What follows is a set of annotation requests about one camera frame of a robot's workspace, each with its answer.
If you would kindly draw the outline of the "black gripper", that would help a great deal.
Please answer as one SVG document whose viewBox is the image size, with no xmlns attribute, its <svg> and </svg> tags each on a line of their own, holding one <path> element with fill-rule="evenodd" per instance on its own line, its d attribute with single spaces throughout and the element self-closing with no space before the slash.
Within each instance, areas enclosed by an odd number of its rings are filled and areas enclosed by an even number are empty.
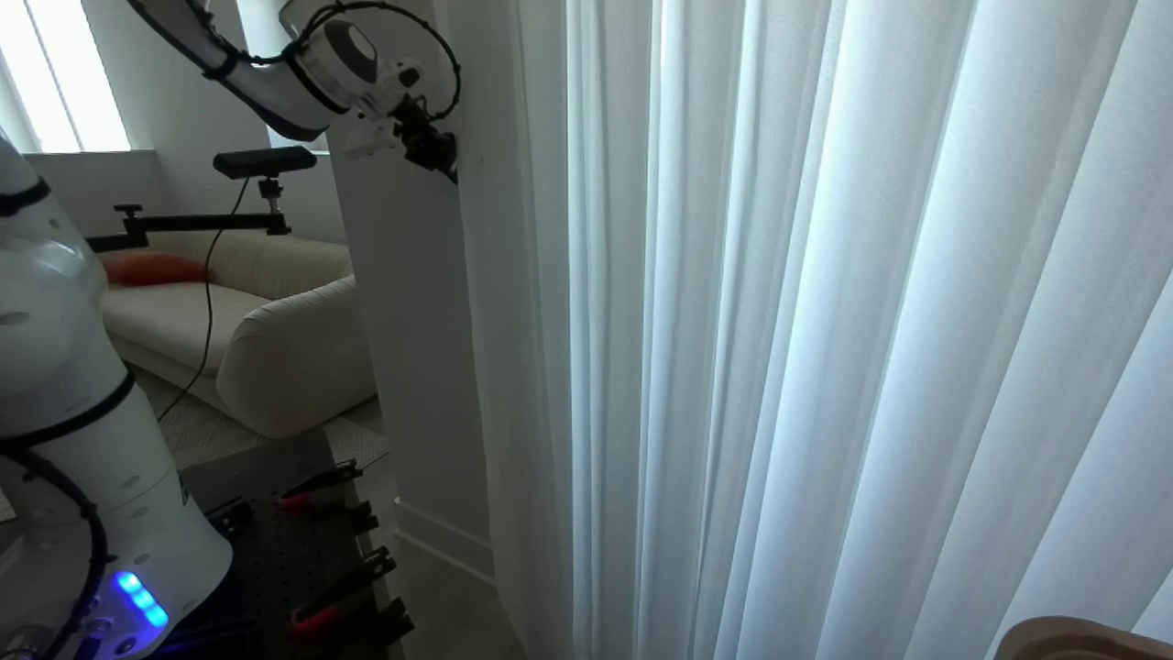
<svg viewBox="0 0 1173 660">
<path fill-rule="evenodd" d="M 411 165 L 459 179 L 459 139 L 433 124 L 422 98 L 404 95 L 391 107 L 391 137 Z"/>
</svg>

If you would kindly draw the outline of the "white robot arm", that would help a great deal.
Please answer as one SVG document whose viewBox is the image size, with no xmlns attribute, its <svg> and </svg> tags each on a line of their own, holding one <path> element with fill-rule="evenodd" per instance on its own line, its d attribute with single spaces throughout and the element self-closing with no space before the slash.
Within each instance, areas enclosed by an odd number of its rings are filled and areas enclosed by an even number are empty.
<svg viewBox="0 0 1173 660">
<path fill-rule="evenodd" d="M 355 18 L 384 0 L 319 7 L 275 60 L 223 39 L 200 0 L 127 5 L 289 139 L 323 137 L 378 83 L 378 39 Z M 14 149 L 0 153 L 0 259 L 0 456 L 86 533 L 66 557 L 63 519 L 35 525 L 27 606 L 54 615 L 54 640 L 87 622 L 157 640 L 222 585 L 231 547 L 179 492 L 157 415 L 103 325 L 87 239 Z"/>
</svg>

